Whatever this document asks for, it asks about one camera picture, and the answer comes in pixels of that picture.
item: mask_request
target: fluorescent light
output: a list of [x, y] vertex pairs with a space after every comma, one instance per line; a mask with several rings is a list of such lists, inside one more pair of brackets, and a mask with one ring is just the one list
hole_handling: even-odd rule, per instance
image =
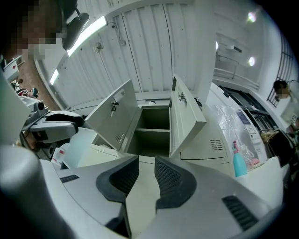
[[107, 25], [105, 16], [100, 17], [96, 20], [93, 24], [91, 24], [88, 28], [86, 28], [78, 37], [77, 41], [75, 42], [74, 46], [67, 51], [67, 54], [71, 56], [74, 51], [93, 33], [98, 31], [100, 28]]
[[59, 75], [59, 73], [58, 73], [58, 71], [57, 71], [57, 69], [56, 69], [56, 70], [54, 71], [52, 77], [51, 77], [51, 80], [50, 80], [51, 85], [54, 84], [54, 82], [55, 82], [55, 80], [57, 79], [58, 75]]
[[252, 12], [248, 13], [248, 20], [251, 22], [255, 22], [256, 21], [256, 15]]
[[249, 58], [248, 63], [249, 63], [250, 66], [253, 66], [256, 63], [255, 58], [254, 57]]

